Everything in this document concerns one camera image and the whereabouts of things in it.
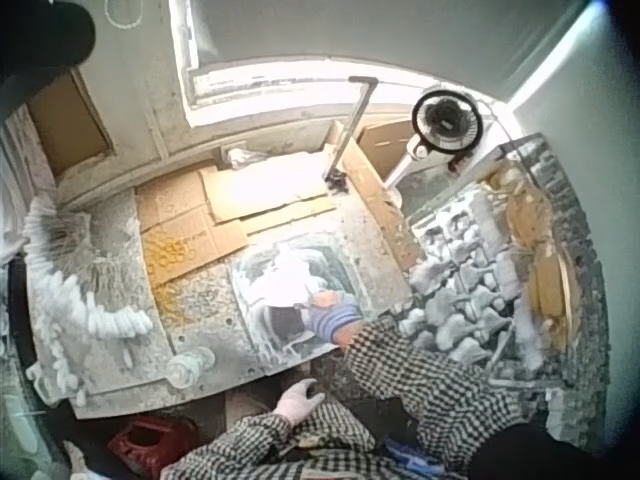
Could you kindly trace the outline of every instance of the white glove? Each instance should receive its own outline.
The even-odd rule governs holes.
[[[324,393],[307,398],[309,387],[316,381],[314,378],[306,378],[289,387],[278,400],[273,413],[286,418],[292,427],[302,423],[324,401]]]

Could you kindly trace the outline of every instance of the blue glove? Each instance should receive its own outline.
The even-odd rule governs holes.
[[[384,440],[384,446],[399,465],[421,477],[434,478],[445,471],[444,467],[433,458],[390,438]]]
[[[342,327],[362,320],[355,297],[342,291],[321,292],[306,307],[309,310],[309,329],[329,343],[336,343],[334,335]]]

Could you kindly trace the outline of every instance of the checkered sleeve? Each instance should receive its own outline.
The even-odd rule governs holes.
[[[235,474],[249,472],[247,467],[263,461],[271,447],[279,449],[284,445],[290,433],[291,424],[280,415],[266,413],[243,418],[213,442],[166,467],[162,478],[236,478]]]
[[[482,369],[414,349],[389,317],[368,322],[354,336],[346,358],[369,393],[400,397],[419,423],[422,448],[452,471],[464,473],[487,439],[524,422],[516,399],[491,388]]]

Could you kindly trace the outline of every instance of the hand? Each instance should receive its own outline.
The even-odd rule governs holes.
[[[302,423],[324,401],[324,393],[307,398],[309,387],[314,383],[314,378],[306,378],[289,387],[278,400],[273,413],[286,418],[292,427]]]
[[[362,313],[355,297],[342,291],[318,293],[311,299],[307,308],[309,329],[330,343],[340,343],[336,335],[338,331],[362,320]]]

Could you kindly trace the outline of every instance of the person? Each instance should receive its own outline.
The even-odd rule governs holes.
[[[515,397],[490,387],[482,369],[414,349],[389,316],[365,322],[354,301],[333,291],[316,295],[308,313],[311,330],[344,349],[346,363],[364,390],[380,399],[401,399],[418,421],[422,453],[441,462],[447,475],[566,480],[594,478],[599,471],[591,455],[525,422]],[[166,467],[162,478],[429,477],[392,456],[375,454],[372,435],[349,410],[324,402],[322,393],[308,398],[313,383],[296,383],[273,412],[243,418],[218,439]],[[289,460],[292,450],[299,453],[295,461]]]

